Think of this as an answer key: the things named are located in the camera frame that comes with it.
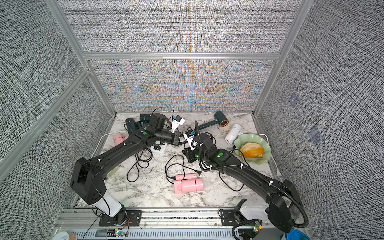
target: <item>white power strip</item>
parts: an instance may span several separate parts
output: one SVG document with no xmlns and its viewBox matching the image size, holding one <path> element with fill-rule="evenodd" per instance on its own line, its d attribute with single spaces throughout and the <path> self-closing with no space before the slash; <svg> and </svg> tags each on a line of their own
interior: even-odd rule
<svg viewBox="0 0 384 240">
<path fill-rule="evenodd" d="M 158 144 L 160 144 L 160 142 L 159 142 L 159 141 L 156 141 L 156 142 L 155 142 L 155 145 L 151 146 L 151 151 L 152 151 L 152 153 L 162 154 L 162 153 L 164 153 L 164 152 L 166 151 L 167 146 L 168 146 L 167 143 L 165 143 L 164 145 L 158 145 Z M 159 147 L 160 147 L 160 150 L 155 149 L 155 146 L 159 146 Z"/>
</svg>

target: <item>metal mounting plate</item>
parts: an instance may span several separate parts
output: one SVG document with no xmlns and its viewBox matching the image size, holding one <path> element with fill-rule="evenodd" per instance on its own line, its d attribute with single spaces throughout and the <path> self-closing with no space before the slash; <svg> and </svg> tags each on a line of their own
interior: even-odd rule
<svg viewBox="0 0 384 240">
<path fill-rule="evenodd" d="M 220 209 L 220 217 L 221 217 L 221 225 L 223 226 L 234 226 L 236 223 L 235 213 L 233 210 Z"/>
<path fill-rule="evenodd" d="M 127 210 L 126 213 L 127 213 L 127 216 L 130 218 L 130 221 L 129 221 L 130 227 L 137 227 L 140 225 L 141 213 L 142 213 L 141 210 Z M 99 222 L 100 227 L 117 227 L 117 228 L 120 227 L 120 226 L 115 226 L 113 225 L 113 223 L 109 222 L 108 218 L 104 218 L 106 216 L 107 214 L 103 214 L 101 216 L 102 219 L 100 219 L 100 222 Z"/>
</svg>

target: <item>white hair dryer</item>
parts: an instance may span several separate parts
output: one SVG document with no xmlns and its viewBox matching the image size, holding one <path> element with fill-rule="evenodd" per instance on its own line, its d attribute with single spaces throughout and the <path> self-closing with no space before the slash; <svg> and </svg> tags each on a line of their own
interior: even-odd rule
<svg viewBox="0 0 384 240">
<path fill-rule="evenodd" d="M 235 124 L 233 125 L 231 130 L 229 130 L 227 136 L 225 137 L 225 141 L 228 143 L 229 146 L 232 146 L 237 136 L 241 134 L 243 134 L 241 132 L 241 126 L 239 124 Z"/>
</svg>

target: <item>textured wall panel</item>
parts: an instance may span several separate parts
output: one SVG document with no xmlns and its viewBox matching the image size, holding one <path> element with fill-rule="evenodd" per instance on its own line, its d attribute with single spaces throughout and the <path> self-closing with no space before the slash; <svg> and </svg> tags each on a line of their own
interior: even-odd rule
<svg viewBox="0 0 384 240">
<path fill-rule="evenodd" d="M 76 195 L 70 189 L 74 163 L 91 156 L 109 119 L 86 79 L 0 185 L 2 240 L 49 239 Z"/>
<path fill-rule="evenodd" d="M 251 111 L 273 66 L 266 60 L 92 60 L 117 111 Z"/>
<path fill-rule="evenodd" d="M 315 1 L 259 115 L 312 239 L 383 237 L 383 7 Z"/>
<path fill-rule="evenodd" d="M 85 51 L 124 52 L 279 52 L 300 2 L 59 0 Z"/>
<path fill-rule="evenodd" d="M 43 0 L 1 1 L 0 161 L 81 72 Z"/>
</svg>

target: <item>white marble surface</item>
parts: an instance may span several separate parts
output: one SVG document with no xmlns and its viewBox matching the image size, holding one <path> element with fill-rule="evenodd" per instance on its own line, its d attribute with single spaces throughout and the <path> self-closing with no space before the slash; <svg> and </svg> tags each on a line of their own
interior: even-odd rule
<svg viewBox="0 0 384 240">
<path fill-rule="evenodd" d="M 166 116 L 171 116 L 171 113 L 163 113 Z M 185 119 L 184 125 L 179 127 L 179 130 L 185 130 L 187 127 L 194 129 L 194 122 L 199 124 L 211 121 L 213 113 L 179 113 Z M 232 149 L 225 141 L 224 137 L 230 128 L 236 123 L 243 127 L 244 133 L 256 133 L 255 125 L 252 121 L 251 114 L 248 113 L 225 113 L 230 123 L 226 127 L 211 126 L 204 129 L 202 132 L 210 132 L 217 140 L 218 148 Z M 125 119 L 134 118 L 139 120 L 139 114 L 118 114 L 110 132 L 124 131 Z M 127 132 L 122 133 L 123 136 L 128 136 Z M 109 135 L 103 152 L 114 146 L 112 140 L 113 134 Z M 200 177 L 204 182 L 204 191 L 191 192 L 183 194 L 175 194 L 174 186 L 170 184 L 165 177 L 164 167 L 167 161 L 175 154 L 182 155 L 184 146 L 169 145 L 166 152 L 162 155 L 154 154 L 153 159 L 149 162 L 149 167 L 140 170 L 139 179 L 136 182 L 130 183 L 126 179 L 126 174 L 131 166 L 135 163 L 135 157 L 132 156 L 120 164 L 120 169 L 109 179 L 105 181 L 108 192 L 119 200 L 126 207 L 233 207 L 241 199 L 260 201 L 264 203 L 260 196 L 252 191 L 247 186 L 239 192 L 230 190 L 218 177 L 217 171 L 203 172 Z M 175 157 L 170 163 L 182 163 L 181 157 Z M 200 170 L 197 161 L 190 164 L 185 159 L 186 166 Z M 262 165 L 252 164 L 251 166 L 257 171 L 272 177 L 271 170 L 267 162 Z M 172 166 L 169 171 L 169 176 L 182 174 L 180 165 Z M 132 170 L 129 179 L 135 179 L 137 171 Z M 234 189 L 239 189 L 242 183 L 238 180 L 222 175 L 222 178 Z M 82 199 L 80 199 L 77 207 L 89 207 Z"/>
</svg>

